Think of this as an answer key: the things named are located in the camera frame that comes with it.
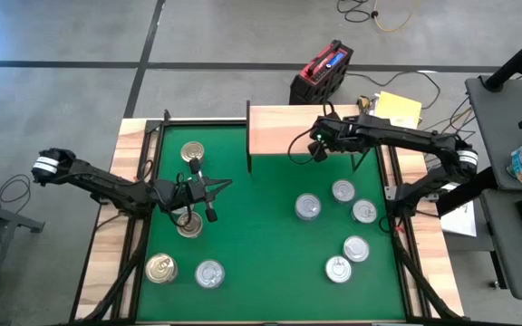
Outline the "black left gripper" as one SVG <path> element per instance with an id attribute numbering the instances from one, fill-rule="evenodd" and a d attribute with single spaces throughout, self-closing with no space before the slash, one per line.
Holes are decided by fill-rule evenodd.
<path id="1" fill-rule="evenodd" d="M 218 220 L 218 215 L 213 207 L 217 195 L 233 183 L 232 179 L 213 179 L 206 177 L 198 158 L 192 158 L 188 162 L 191 173 L 205 190 L 206 216 L 210 223 Z M 173 211 L 184 206 L 196 204 L 200 201 L 200 184 L 194 180 L 174 183 L 163 181 L 163 210 Z"/>

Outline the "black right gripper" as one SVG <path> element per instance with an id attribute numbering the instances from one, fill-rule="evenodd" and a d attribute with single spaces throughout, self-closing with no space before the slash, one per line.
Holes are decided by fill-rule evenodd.
<path id="1" fill-rule="evenodd" d="M 336 118 L 334 105 L 328 101 L 329 109 L 324 105 L 324 117 L 318 118 L 319 141 L 314 141 L 308 150 L 314 162 L 327 159 L 326 150 L 331 152 L 360 152 L 361 143 L 357 139 L 353 128 L 358 122 L 358 116 Z"/>

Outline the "red label gold-lid can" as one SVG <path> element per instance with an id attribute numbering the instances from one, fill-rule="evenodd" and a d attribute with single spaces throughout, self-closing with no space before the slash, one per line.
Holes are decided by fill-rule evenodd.
<path id="1" fill-rule="evenodd" d="M 202 217 L 197 212 L 186 212 L 177 219 L 178 233 L 186 238 L 196 238 L 203 230 Z"/>

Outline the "large red albacore can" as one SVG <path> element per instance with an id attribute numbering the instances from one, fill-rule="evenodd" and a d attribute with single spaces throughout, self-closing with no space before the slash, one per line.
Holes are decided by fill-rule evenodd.
<path id="1" fill-rule="evenodd" d="M 197 266 L 195 279 L 201 288 L 218 288 L 224 282 L 225 269 L 217 260 L 204 260 Z"/>

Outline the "large teal can gold lid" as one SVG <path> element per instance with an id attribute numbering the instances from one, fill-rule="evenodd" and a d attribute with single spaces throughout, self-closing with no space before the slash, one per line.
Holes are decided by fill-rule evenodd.
<path id="1" fill-rule="evenodd" d="M 145 265 L 145 275 L 152 283 L 172 283 L 178 273 L 177 262 L 168 254 L 155 254 Z"/>

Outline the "wooden shelf with black legs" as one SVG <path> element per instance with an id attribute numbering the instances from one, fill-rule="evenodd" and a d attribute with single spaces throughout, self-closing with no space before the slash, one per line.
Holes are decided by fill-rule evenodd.
<path id="1" fill-rule="evenodd" d="M 253 105 L 246 102 L 246 163 L 252 172 L 253 156 L 308 154 L 311 142 L 302 136 L 288 151 L 292 140 L 311 128 L 319 116 L 324 115 L 324 105 Z"/>

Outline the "small teal can gold lid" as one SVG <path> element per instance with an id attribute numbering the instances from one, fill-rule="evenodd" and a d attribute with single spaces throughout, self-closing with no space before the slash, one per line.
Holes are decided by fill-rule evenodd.
<path id="1" fill-rule="evenodd" d="M 199 163 L 202 163 L 205 156 L 205 148 L 198 141 L 189 141 L 182 146 L 180 156 L 182 160 L 187 163 L 193 158 L 197 159 Z"/>

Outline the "red and black toolbox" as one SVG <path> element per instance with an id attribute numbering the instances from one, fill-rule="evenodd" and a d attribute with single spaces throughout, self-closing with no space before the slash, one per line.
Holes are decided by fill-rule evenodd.
<path id="1" fill-rule="evenodd" d="M 293 79 L 290 105 L 316 105 L 326 102 L 344 80 L 353 49 L 332 40 Z"/>

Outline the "blue label tuna can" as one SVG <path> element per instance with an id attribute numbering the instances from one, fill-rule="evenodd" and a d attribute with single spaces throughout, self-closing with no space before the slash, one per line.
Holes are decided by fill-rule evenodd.
<path id="1" fill-rule="evenodd" d="M 372 201 L 359 199 L 353 204 L 352 217 L 355 221 L 363 224 L 371 224 L 377 219 L 377 216 L 377 209 Z"/>
<path id="2" fill-rule="evenodd" d="M 333 198 L 339 203 L 351 202 L 355 197 L 355 188 L 347 179 L 338 179 L 332 184 Z"/>

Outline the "green label tuna can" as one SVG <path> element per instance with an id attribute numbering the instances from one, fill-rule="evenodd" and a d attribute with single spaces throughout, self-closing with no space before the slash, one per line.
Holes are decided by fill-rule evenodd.
<path id="1" fill-rule="evenodd" d="M 300 195 L 295 201 L 295 214 L 304 221 L 315 220 L 321 212 L 321 202 L 319 198 L 311 193 Z"/>
<path id="2" fill-rule="evenodd" d="M 362 237 L 352 235 L 343 242 L 343 254 L 348 260 L 361 263 L 369 257 L 370 246 Z"/>

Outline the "yellow paper folder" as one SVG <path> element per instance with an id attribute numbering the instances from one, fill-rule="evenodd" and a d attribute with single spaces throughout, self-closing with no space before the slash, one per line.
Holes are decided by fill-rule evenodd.
<path id="1" fill-rule="evenodd" d="M 421 116 L 421 103 L 381 91 L 376 97 L 374 115 L 389 119 L 393 126 L 417 129 Z"/>

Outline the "green table mat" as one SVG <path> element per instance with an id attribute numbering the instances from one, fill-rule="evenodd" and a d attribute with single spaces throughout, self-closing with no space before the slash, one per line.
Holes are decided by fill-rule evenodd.
<path id="1" fill-rule="evenodd" d="M 172 180 L 187 175 L 180 150 L 189 141 L 205 148 L 203 173 L 232 179 L 214 204 L 218 220 L 205 223 L 196 238 L 181 236 L 168 216 L 155 213 L 147 253 L 168 254 L 179 266 L 168 284 L 144 281 L 140 288 L 139 321 L 370 321 L 401 320 L 405 316 L 392 240 L 383 221 L 363 224 L 351 208 L 332 194 L 334 181 L 349 179 L 359 198 L 383 210 L 378 161 L 374 153 L 358 169 L 344 155 L 321 163 L 305 157 L 253 157 L 247 171 L 246 131 L 243 127 L 172 127 L 167 129 L 159 175 Z M 304 221 L 295 214 L 295 201 L 316 195 L 320 215 Z M 370 246 L 366 261 L 354 263 L 343 254 L 352 235 Z M 346 258 L 352 276 L 334 283 L 325 274 L 326 261 Z M 217 260 L 224 282 L 201 288 L 197 266 Z"/>

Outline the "red label silver-lid can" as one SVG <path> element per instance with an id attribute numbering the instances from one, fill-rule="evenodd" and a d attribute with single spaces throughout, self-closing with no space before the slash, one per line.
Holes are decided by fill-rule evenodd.
<path id="1" fill-rule="evenodd" d="M 334 283 L 346 283 L 352 276 L 352 267 L 349 261 L 340 256 L 330 257 L 325 263 L 325 274 Z"/>

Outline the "black desk crossbar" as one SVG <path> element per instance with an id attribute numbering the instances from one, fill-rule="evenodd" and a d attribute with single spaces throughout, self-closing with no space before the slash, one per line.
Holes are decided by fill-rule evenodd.
<path id="1" fill-rule="evenodd" d="M 474 200 L 486 189 L 498 189 L 498 182 L 492 167 L 485 168 L 469 182 L 455 187 L 446 195 L 441 195 L 436 203 L 438 215 L 444 216 L 463 204 Z"/>

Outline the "white paper sheet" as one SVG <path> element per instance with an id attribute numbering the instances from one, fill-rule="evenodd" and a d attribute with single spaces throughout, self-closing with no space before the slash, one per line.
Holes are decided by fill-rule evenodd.
<path id="1" fill-rule="evenodd" d="M 477 228 L 475 221 L 474 202 L 459 206 L 455 210 L 440 218 L 441 228 L 444 232 L 456 235 L 476 237 Z"/>

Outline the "grey desk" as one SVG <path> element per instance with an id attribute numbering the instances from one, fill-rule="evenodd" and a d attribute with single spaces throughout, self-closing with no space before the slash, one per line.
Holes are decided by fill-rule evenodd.
<path id="1" fill-rule="evenodd" d="M 522 146 L 522 80 L 507 81 L 502 90 L 491 92 L 480 79 L 465 85 L 475 111 L 488 155 L 488 170 L 496 186 L 481 191 L 478 199 L 485 214 L 500 270 L 499 283 L 522 300 L 522 220 L 517 202 L 522 185 L 507 172 L 513 150 Z"/>

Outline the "black monitor pole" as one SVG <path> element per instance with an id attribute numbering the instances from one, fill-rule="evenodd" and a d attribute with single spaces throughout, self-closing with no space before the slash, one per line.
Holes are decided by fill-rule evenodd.
<path id="1" fill-rule="evenodd" d="M 503 64 L 494 74 L 487 79 L 480 77 L 485 89 L 491 92 L 498 92 L 504 83 L 515 73 L 522 70 L 522 48 Z"/>

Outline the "black table frame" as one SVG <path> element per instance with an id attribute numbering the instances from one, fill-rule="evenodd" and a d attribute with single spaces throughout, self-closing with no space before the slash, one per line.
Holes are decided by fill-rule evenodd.
<path id="1" fill-rule="evenodd" d="M 165 133 L 169 128 L 244 127 L 246 124 L 246 118 L 124 119 L 110 171 L 125 178 L 142 175 L 146 160 L 161 159 Z M 436 211 L 432 203 L 421 203 L 420 212 L 401 223 L 401 242 L 437 295 L 452 311 L 462 314 L 459 289 L 440 221 L 435 217 Z M 117 281 L 134 250 L 143 245 L 140 238 L 148 232 L 146 221 L 117 216 L 116 213 L 111 204 L 99 208 L 67 326 L 124 326 L 136 321 L 140 277 L 135 273 L 131 273 L 117 290 L 103 317 L 95 321 L 86 319 Z"/>

